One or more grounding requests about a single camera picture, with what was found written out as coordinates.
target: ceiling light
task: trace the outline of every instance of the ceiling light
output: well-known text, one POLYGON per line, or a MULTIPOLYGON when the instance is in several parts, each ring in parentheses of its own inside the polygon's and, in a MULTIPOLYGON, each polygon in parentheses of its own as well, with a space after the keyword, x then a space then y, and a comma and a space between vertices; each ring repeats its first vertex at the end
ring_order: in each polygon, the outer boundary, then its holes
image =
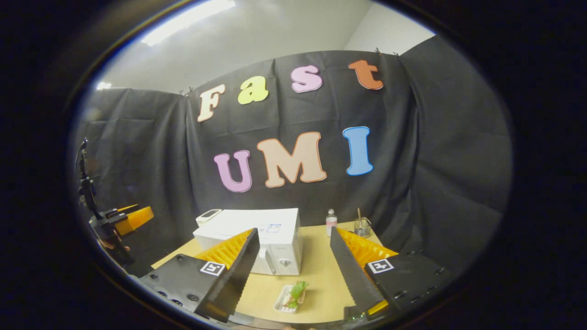
POLYGON ((223 10, 234 7, 234 0, 210 0, 169 19, 152 30, 142 42, 153 46, 177 31, 223 10))
POLYGON ((97 90, 100 90, 100 89, 107 89, 107 88, 110 88, 111 86, 112 86, 112 84, 111 84, 111 83, 100 82, 100 83, 98 84, 98 86, 96 87, 96 89, 97 89, 97 90))

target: food on tray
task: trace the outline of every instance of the food on tray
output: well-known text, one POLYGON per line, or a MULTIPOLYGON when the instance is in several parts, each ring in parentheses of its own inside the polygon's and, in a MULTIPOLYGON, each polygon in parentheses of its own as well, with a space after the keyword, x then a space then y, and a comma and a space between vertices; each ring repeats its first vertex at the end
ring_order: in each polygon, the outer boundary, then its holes
POLYGON ((308 286, 308 282, 306 281, 298 281, 293 286, 292 291, 290 293, 289 300, 284 304, 285 307, 289 308, 297 308, 301 304, 303 304, 303 299, 306 296, 306 287, 308 286))

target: black backdrop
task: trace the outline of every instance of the black backdrop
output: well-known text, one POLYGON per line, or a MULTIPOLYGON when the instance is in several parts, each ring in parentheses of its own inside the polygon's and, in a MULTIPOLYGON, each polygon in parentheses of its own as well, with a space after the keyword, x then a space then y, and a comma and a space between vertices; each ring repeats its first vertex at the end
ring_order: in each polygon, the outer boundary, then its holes
POLYGON ((188 96, 133 89, 92 94, 77 140, 89 140, 90 173, 103 208, 140 203, 155 217, 125 238, 143 275, 149 265, 191 239, 195 217, 212 208, 299 207, 302 225, 323 224, 334 208, 339 221, 372 220, 382 243, 424 253, 462 272, 489 242, 504 211, 512 151, 505 107, 479 73, 439 36, 402 56, 330 51, 286 56, 236 70, 188 96), (375 65, 384 84, 366 89, 350 63, 375 65), (315 65, 323 84, 295 93, 293 69, 315 65), (269 95, 239 104, 241 83, 266 78, 269 95), (200 94, 220 84, 214 115, 198 122, 200 94), (374 169, 349 176, 342 131, 366 126, 374 169), (319 132, 322 181, 267 188, 257 143, 278 139, 292 153, 296 138, 319 132), (249 150, 252 187, 226 189, 214 156, 249 150))

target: wooden table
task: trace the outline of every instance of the wooden table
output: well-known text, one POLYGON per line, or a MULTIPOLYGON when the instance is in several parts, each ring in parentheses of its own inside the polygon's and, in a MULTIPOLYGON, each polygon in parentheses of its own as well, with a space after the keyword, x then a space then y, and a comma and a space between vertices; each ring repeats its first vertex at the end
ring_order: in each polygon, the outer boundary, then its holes
MULTIPOLYGON (((339 223, 338 226, 344 230, 353 230, 353 222, 339 223)), ((299 235, 303 239, 300 275, 250 274, 237 312, 277 322, 321 323, 342 320, 344 307, 355 305, 330 249, 326 225, 301 227, 299 235), (304 303, 293 314, 274 310, 274 303, 284 285, 295 284, 298 280, 309 283, 304 303)), ((381 244, 373 231, 368 240, 381 244)), ((200 245, 192 239, 152 267, 158 268, 178 253, 196 255, 200 251, 200 245)))

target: microwave knob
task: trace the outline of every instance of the microwave knob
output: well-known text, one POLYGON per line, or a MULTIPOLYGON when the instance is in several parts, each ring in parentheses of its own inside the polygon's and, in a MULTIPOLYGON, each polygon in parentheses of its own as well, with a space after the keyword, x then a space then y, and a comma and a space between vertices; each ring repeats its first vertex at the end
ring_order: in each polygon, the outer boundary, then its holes
POLYGON ((279 263, 287 267, 287 266, 289 266, 289 264, 291 264, 292 262, 291 262, 291 260, 289 260, 289 259, 279 259, 279 263))

